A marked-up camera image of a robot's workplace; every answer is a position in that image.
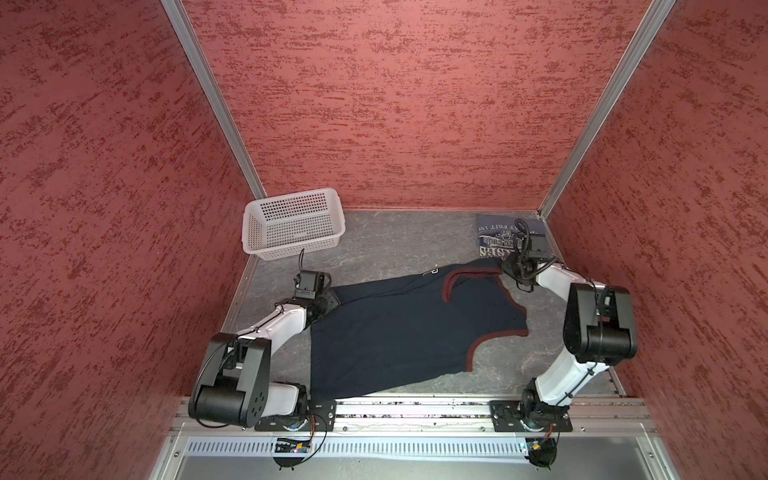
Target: gray marble surface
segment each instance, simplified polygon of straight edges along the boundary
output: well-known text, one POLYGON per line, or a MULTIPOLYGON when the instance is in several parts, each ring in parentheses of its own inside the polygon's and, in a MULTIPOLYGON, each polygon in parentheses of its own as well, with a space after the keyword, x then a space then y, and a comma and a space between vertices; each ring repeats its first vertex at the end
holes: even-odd
MULTIPOLYGON (((535 218, 533 213, 517 217, 535 218)), ((435 265, 463 263, 479 257, 475 214, 425 211, 348 211, 346 233, 336 248, 307 253, 304 268, 329 272, 335 285, 348 285, 421 273, 435 265)), ((273 311, 273 304, 293 294, 298 257, 260 260, 237 319, 246 328, 273 311)), ((531 377, 542 374, 562 348, 565 301, 546 289, 517 290, 502 277, 516 302, 528 311, 527 337, 502 337, 475 351, 473 372, 388 390, 407 393, 477 393, 519 395, 531 377)), ((295 335, 272 357, 273 381, 310 385, 310 331, 295 335)), ((605 372, 585 386, 583 396, 616 390, 605 372)))

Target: maroon trim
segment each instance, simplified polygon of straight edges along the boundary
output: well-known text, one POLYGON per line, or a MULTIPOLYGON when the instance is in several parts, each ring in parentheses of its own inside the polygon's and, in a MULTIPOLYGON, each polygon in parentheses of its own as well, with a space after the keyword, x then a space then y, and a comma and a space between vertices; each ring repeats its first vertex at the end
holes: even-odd
POLYGON ((497 339, 500 336, 528 336, 528 330, 505 330, 503 332, 496 332, 496 333, 489 333, 488 335, 483 335, 474 342, 469 347, 469 350, 467 350, 467 372, 472 371, 472 360, 475 356, 475 349, 477 349, 481 343, 483 343, 486 340, 490 339, 497 339))
POLYGON ((451 292, 453 291, 453 286, 456 284, 456 282, 458 282, 458 279, 461 276, 468 276, 470 278, 479 278, 483 276, 496 275, 496 278, 498 279, 498 275, 501 275, 501 274, 502 274, 502 269, 500 269, 497 266, 486 266, 486 267, 466 266, 464 268, 457 268, 457 269, 451 270, 450 272, 448 272, 447 275, 445 275, 445 280, 443 280, 442 282, 442 301, 446 303, 451 301, 451 292))

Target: white plastic basket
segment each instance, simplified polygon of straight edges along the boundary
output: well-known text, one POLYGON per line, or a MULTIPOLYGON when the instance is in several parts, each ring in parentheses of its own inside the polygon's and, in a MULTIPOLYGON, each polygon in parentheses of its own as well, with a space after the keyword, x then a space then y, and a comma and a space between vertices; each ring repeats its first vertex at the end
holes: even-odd
POLYGON ((243 250, 265 260, 335 247, 344 212, 332 188, 254 200, 243 213, 243 250))

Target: textured red wallpaper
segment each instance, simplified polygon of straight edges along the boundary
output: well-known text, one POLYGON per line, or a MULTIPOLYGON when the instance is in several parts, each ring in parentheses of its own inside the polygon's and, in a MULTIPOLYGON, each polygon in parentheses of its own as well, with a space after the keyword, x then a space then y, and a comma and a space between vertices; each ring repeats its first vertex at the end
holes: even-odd
POLYGON ((534 210, 648 3, 184 4, 269 195, 534 210))
POLYGON ((145 480, 252 199, 158 0, 0 2, 0 478, 145 480))
POLYGON ((678 0, 550 221, 687 479, 768 478, 768 3, 678 0))

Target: black mounting plate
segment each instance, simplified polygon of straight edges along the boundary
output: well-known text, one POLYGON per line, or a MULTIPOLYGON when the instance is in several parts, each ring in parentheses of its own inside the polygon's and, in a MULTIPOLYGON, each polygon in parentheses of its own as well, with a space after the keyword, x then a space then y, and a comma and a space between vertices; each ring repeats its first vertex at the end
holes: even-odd
MULTIPOLYGON (((494 432, 539 433, 532 432, 523 426, 520 421, 519 405, 520 402, 518 400, 492 400, 488 402, 494 432)), ((571 419, 566 416, 565 418, 560 418, 557 422, 552 422, 552 430, 563 433, 573 432, 574 426, 571 424, 571 419)))
MULTIPOLYGON (((328 424, 328 431, 333 431, 333 423, 336 420, 336 400, 325 400, 322 402, 309 401, 310 413, 308 415, 322 416, 328 424)), ((290 423, 286 420, 286 417, 279 415, 272 417, 262 417, 259 422, 253 427, 256 432, 280 432, 280 433, 295 433, 295 432, 308 432, 310 430, 310 423, 305 422, 300 428, 296 430, 289 430, 284 427, 290 423)), ((315 430, 317 432, 324 432, 326 425, 323 420, 315 419, 315 430)))

